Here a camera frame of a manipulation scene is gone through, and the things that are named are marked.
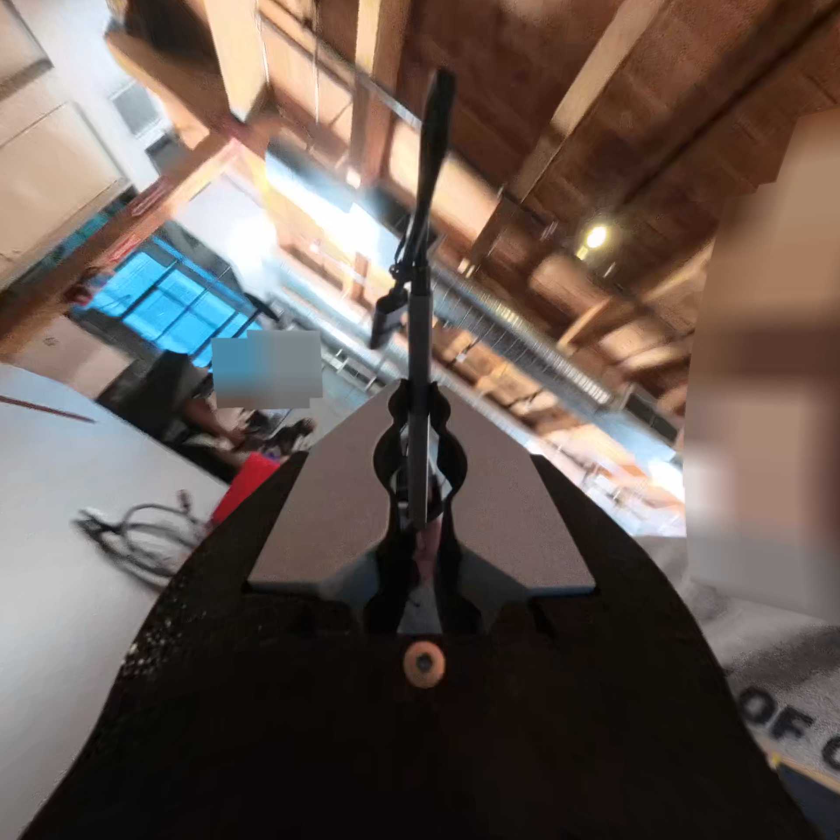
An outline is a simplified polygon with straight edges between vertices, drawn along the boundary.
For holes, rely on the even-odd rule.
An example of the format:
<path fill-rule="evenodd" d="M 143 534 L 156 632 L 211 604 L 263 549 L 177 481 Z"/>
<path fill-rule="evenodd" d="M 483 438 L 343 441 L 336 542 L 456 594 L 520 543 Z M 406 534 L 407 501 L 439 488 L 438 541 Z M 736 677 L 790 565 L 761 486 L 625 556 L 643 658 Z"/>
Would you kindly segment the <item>red plastic bin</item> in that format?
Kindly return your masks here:
<path fill-rule="evenodd" d="M 281 465 L 283 458 L 252 453 L 231 481 L 227 491 L 213 510 L 208 525 L 215 528 L 235 511 L 246 499 L 251 497 Z"/>

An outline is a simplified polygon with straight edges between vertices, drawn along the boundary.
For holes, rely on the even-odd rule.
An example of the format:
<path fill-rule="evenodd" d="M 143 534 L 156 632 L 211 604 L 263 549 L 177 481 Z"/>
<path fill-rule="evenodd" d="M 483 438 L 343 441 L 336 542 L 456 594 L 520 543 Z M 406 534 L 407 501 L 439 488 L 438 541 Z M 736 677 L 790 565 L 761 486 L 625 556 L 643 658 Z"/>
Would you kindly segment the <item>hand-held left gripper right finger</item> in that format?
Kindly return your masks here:
<path fill-rule="evenodd" d="M 436 467 L 446 479 L 439 589 L 488 632 L 502 609 L 534 598 L 591 595 L 586 565 L 530 452 L 446 386 L 433 410 Z"/>

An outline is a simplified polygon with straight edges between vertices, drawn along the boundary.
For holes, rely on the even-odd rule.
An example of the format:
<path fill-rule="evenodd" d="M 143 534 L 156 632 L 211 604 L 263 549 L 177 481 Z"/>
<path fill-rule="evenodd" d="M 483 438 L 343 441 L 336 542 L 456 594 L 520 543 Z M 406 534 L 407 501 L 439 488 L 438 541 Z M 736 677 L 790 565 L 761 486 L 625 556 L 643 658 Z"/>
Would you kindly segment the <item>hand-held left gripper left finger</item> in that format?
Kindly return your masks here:
<path fill-rule="evenodd" d="M 366 632 L 397 632 L 415 551 L 391 485 L 403 392 L 391 383 L 309 450 L 248 575 L 253 592 L 341 603 Z"/>

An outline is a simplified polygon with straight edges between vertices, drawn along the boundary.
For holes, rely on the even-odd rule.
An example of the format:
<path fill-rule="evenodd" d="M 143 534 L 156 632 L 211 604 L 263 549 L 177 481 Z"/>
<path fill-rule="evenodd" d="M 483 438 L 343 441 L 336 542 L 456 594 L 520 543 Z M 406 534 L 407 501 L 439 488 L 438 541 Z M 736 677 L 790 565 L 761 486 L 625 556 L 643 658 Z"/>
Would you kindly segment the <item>grey printed shirt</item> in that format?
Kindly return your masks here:
<path fill-rule="evenodd" d="M 685 538 L 636 541 L 695 618 L 760 747 L 838 792 L 838 626 L 693 582 Z"/>

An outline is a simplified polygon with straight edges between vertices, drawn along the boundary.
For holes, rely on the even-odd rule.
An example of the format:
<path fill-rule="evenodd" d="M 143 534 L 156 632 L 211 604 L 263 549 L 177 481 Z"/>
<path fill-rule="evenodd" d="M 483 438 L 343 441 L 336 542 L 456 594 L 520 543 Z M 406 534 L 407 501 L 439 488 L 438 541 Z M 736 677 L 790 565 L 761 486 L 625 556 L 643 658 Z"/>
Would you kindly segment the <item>metal ceiling duct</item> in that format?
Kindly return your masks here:
<path fill-rule="evenodd" d="M 434 315 L 445 325 L 470 333 L 568 408 L 585 416 L 611 410 L 614 394 L 498 297 L 439 264 L 430 266 L 429 279 Z"/>

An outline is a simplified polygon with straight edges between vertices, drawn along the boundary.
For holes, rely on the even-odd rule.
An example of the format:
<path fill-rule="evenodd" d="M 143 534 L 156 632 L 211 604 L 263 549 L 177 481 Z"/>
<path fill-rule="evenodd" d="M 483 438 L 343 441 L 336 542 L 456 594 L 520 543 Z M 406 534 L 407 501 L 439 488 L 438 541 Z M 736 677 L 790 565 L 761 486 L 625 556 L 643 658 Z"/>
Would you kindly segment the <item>bright blue window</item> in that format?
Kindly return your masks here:
<path fill-rule="evenodd" d="M 213 341 L 261 329 L 256 307 L 233 279 L 229 267 L 213 272 L 155 238 L 126 258 L 80 313 L 208 367 Z"/>

